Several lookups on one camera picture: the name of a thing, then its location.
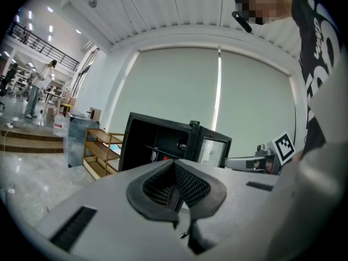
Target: tiled floor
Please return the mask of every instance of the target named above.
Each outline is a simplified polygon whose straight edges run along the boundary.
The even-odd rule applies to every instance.
[[[35,114],[38,116],[34,119],[25,118],[24,112],[26,111],[27,102],[22,97],[16,96],[4,96],[0,97],[0,101],[5,104],[5,109],[0,107],[3,116],[0,117],[0,126],[13,122],[13,118],[17,117],[19,120],[15,123],[18,127],[26,127],[32,129],[44,129],[47,131],[53,131],[54,117],[49,113],[42,118],[40,110],[44,108],[45,101],[39,101],[36,105]]]
[[[63,154],[0,152],[0,189],[6,205],[32,226],[93,181],[82,166],[68,168]]]

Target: black rubber pad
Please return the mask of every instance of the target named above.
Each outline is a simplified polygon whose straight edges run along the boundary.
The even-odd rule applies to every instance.
[[[262,189],[265,191],[272,191],[273,186],[272,185],[267,185],[267,184],[263,184],[263,183],[258,183],[258,182],[247,182],[246,185],[248,187],[253,187],[256,189]]]
[[[53,236],[51,243],[64,251],[69,251],[97,210],[81,207]]]

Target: window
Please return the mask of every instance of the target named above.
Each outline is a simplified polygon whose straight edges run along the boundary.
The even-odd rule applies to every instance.
[[[92,51],[91,54],[88,56],[86,62],[83,64],[83,67],[82,67],[80,73],[78,74],[77,79],[74,83],[74,87],[72,88],[72,97],[73,98],[77,97],[78,92],[82,86],[82,83],[83,83],[83,81],[84,81],[84,79],[89,71],[89,68],[91,67],[92,63],[96,59],[99,51],[100,51],[99,48]]]

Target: ceiling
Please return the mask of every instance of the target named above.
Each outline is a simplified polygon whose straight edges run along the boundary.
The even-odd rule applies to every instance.
[[[49,42],[77,61],[83,59],[84,52],[81,49],[89,41],[88,38],[84,34],[78,34],[76,27],[64,20],[55,11],[50,12],[47,4],[42,0],[28,1],[21,7],[17,15],[20,25],[29,29],[31,24],[31,32],[43,41]]]
[[[70,12],[82,15],[111,45],[150,30],[186,24],[243,31],[231,16],[234,0],[97,0],[95,8],[88,1],[61,0],[60,7],[69,6]],[[291,18],[251,27],[253,35],[299,58],[301,38]]]
[[[8,57],[6,56],[6,54],[4,53],[5,51],[8,54],[11,54],[12,52],[12,47],[2,43],[0,45],[0,54],[1,54],[1,58],[7,60]],[[36,69],[36,71],[40,72],[42,70],[42,68],[44,67],[45,63],[39,62],[35,59],[33,59],[32,57],[20,52],[20,51],[16,51],[16,54],[14,56],[14,60],[16,61],[17,64],[27,68],[28,70],[32,70],[32,68],[29,66],[28,63],[32,63],[34,68]],[[64,81],[66,81],[69,77],[57,70],[54,70],[54,78],[55,81],[59,82],[59,83],[63,83]]]

